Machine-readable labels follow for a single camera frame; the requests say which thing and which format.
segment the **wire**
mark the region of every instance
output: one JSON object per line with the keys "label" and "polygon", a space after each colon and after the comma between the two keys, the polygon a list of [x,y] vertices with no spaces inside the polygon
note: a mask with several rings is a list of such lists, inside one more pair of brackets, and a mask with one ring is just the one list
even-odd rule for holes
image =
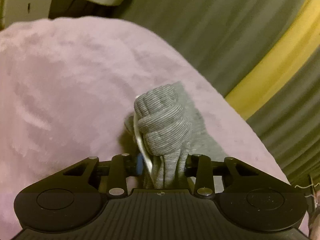
{"label": "wire", "polygon": [[311,195],[308,195],[308,196],[304,196],[304,197],[313,197],[314,199],[316,199],[316,197],[313,196],[312,194],[311,194]]}
{"label": "wire", "polygon": [[301,187],[301,186],[299,186],[299,185],[295,185],[294,187],[299,187],[299,188],[308,188],[308,187],[311,187],[311,186],[313,186],[313,187],[320,186],[320,182],[319,182],[319,183],[317,183],[317,184],[315,184],[315,185],[313,185],[313,183],[312,183],[312,184],[310,184],[309,186],[306,186],[306,187]]}

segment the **drawer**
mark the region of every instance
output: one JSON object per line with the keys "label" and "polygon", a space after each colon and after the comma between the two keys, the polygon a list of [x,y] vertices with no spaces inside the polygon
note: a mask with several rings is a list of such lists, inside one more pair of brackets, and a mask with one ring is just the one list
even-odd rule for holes
{"label": "drawer", "polygon": [[47,18],[51,0],[7,0],[5,27],[14,22]]}

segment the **yellow stripe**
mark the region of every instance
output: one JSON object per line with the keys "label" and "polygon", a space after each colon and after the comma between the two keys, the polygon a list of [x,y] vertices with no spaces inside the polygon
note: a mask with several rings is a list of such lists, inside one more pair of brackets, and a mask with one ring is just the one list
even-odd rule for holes
{"label": "yellow stripe", "polygon": [[320,0],[306,0],[292,25],[255,68],[226,96],[247,120],[304,65],[320,44]]}

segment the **blue part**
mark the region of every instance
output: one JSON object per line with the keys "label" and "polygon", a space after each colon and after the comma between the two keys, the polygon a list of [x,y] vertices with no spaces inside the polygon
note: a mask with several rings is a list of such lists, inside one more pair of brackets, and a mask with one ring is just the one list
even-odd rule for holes
{"label": "blue part", "polygon": [[139,153],[137,156],[137,174],[140,176],[143,172],[143,156]]}

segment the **ribbed black surface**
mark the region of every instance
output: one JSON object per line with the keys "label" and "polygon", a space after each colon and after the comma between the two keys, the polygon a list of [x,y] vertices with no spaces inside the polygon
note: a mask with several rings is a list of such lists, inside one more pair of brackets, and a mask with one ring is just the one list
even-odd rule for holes
{"label": "ribbed black surface", "polygon": [[260,234],[227,221],[214,202],[193,197],[187,190],[135,189],[124,199],[111,200],[101,215],[78,230],[48,234],[25,229],[16,240],[305,240],[291,229]]}

